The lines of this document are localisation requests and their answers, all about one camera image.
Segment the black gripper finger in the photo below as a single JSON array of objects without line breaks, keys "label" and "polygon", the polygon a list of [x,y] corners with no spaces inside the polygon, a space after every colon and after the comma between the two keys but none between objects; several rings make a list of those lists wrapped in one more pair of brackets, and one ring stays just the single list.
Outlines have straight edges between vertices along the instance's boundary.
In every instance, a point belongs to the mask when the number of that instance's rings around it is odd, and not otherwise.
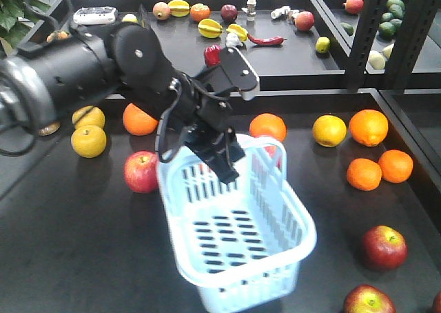
[{"label": "black gripper finger", "polygon": [[235,163],[245,156],[235,133],[225,135],[225,158],[228,163]]},{"label": "black gripper finger", "polygon": [[225,158],[225,148],[218,151],[204,152],[200,159],[215,173],[219,181],[228,184],[235,181],[239,173],[234,163],[228,163]]}]

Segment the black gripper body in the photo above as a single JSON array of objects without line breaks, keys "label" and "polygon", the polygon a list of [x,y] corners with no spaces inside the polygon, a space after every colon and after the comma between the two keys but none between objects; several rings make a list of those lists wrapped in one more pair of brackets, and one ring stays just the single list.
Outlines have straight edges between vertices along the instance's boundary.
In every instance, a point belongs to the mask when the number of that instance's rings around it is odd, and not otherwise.
[{"label": "black gripper body", "polygon": [[168,126],[180,132],[178,143],[186,145],[196,155],[225,148],[225,135],[235,133],[229,127],[232,115],[229,97],[208,92],[201,83],[179,72],[181,87],[169,108]]}]

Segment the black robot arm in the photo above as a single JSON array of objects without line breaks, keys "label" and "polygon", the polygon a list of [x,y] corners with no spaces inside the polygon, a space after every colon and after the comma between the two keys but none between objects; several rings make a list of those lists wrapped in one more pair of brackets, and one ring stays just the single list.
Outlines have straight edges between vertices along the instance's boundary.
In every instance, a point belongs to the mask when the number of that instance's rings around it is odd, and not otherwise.
[{"label": "black robot arm", "polygon": [[1,153],[17,157],[38,131],[116,90],[159,122],[155,150],[162,163],[189,148],[223,183],[238,177],[244,157],[227,120],[226,91],[209,92],[173,67],[153,30],[115,23],[74,28],[70,37],[22,45],[1,61]]}]

